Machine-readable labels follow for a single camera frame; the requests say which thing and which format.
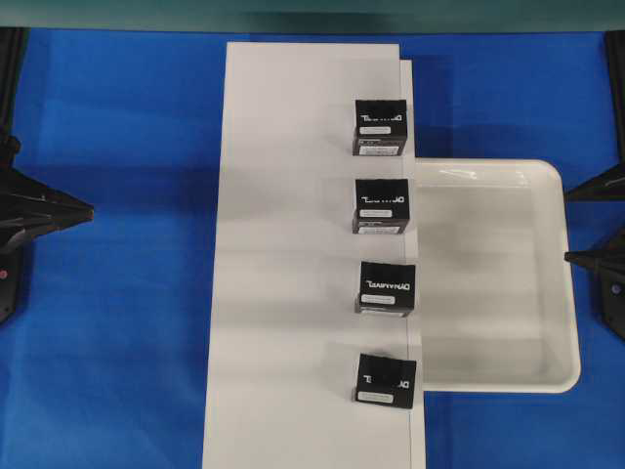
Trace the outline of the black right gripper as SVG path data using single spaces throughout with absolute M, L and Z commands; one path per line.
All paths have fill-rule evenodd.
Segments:
M 625 171 L 615 165 L 602 174 L 565 193 L 566 201 L 623 201 Z M 602 319 L 620 339 L 624 339 L 624 249 L 603 248 L 570 251 L 564 254 L 570 264 L 592 271 L 598 278 L 602 296 Z

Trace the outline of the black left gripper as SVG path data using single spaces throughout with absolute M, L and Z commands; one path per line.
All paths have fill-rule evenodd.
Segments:
M 14 159 L 20 149 L 21 143 L 16 137 L 1 138 L 2 322 L 6 322 L 18 306 L 23 261 L 21 246 L 39 236 L 91 222 L 94 216 L 91 204 L 14 170 Z M 17 211 L 46 216 L 18 218 Z

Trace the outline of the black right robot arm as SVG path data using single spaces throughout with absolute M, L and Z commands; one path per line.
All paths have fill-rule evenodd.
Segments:
M 618 163 L 576 188 L 567 191 L 567 201 L 605 202 L 624 199 L 624 32 L 604 34 L 605 56 L 614 114 Z M 624 231 L 619 230 L 598 249 L 571 251 L 566 262 L 593 273 L 602 294 L 602 319 L 618 337 L 624 336 Z

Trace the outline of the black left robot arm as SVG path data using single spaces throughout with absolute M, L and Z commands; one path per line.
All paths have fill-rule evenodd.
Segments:
M 21 142 L 12 125 L 27 39 L 24 27 L 1 28 L 1 321 L 19 305 L 24 247 L 94 217 L 92 205 L 14 167 Z

